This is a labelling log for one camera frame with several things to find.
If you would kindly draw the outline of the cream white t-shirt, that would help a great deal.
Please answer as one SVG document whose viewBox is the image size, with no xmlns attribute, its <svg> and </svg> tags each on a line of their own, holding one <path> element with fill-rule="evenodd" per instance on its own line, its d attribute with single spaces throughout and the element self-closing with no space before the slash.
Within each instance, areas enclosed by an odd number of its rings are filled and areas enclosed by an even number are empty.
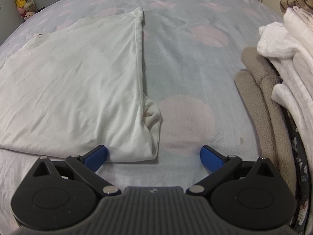
<svg viewBox="0 0 313 235">
<path fill-rule="evenodd" d="M 143 90 L 144 12 L 82 18 L 1 62 L 1 148 L 110 162 L 156 157 L 161 115 Z"/>
</svg>

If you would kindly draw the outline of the dark floral fabric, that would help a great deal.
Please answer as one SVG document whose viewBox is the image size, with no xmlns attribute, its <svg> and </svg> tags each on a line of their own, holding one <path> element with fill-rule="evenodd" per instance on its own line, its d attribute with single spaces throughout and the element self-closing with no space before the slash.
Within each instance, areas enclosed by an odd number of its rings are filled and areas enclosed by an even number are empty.
<svg viewBox="0 0 313 235">
<path fill-rule="evenodd" d="M 297 207 L 292 227 L 298 234 L 305 234 L 311 205 L 311 178 L 307 155 L 298 128 L 288 112 L 288 130 L 296 167 Z"/>
</svg>

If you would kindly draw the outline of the white velvet folded garment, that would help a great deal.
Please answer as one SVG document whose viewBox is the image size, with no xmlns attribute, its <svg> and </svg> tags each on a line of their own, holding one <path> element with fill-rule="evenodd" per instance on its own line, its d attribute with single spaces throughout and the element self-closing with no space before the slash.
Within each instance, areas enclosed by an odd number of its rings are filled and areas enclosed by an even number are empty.
<svg viewBox="0 0 313 235">
<path fill-rule="evenodd" d="M 303 114 L 308 117 L 308 135 L 312 141 L 312 14 L 298 7 L 289 8 L 284 23 L 274 31 L 273 52 L 277 58 L 292 60 L 288 68 L 303 98 Z"/>
</svg>

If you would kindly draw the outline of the taupe fleece folded garment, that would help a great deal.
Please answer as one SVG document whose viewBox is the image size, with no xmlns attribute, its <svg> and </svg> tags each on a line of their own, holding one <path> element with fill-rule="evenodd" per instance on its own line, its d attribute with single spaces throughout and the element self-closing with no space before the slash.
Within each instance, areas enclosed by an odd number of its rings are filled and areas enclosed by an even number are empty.
<svg viewBox="0 0 313 235">
<path fill-rule="evenodd" d="M 246 47 L 241 61 L 246 69 L 235 75 L 235 84 L 255 125 L 262 157 L 271 160 L 292 194 L 295 194 L 296 167 L 285 116 L 272 100 L 273 88 L 281 80 L 270 62 L 255 47 Z"/>
</svg>

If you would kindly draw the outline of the white fluffy folded garment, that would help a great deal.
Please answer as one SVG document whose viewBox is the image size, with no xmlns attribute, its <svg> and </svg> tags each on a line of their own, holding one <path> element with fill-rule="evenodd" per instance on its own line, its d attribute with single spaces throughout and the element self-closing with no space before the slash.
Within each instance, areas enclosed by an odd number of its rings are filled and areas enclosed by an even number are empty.
<svg viewBox="0 0 313 235">
<path fill-rule="evenodd" d="M 293 27 L 273 22 L 259 28 L 257 51 L 268 58 L 285 81 L 312 91 L 312 41 Z"/>
</svg>

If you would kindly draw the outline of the blue pink-dotted bed blanket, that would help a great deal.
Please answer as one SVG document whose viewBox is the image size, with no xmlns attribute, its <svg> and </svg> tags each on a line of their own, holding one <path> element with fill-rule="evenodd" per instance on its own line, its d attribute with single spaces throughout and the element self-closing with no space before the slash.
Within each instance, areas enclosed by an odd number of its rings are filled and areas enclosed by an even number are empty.
<svg viewBox="0 0 313 235">
<path fill-rule="evenodd" d="M 18 27 L 1 58 L 38 33 L 68 27 L 85 16 L 144 10 L 144 91 L 162 115 L 155 160 L 107 163 L 98 174 L 119 188 L 181 186 L 207 176 L 200 148 L 254 161 L 260 149 L 234 83 L 240 56 L 255 47 L 258 29 L 281 18 L 258 0 L 61 0 Z"/>
</svg>

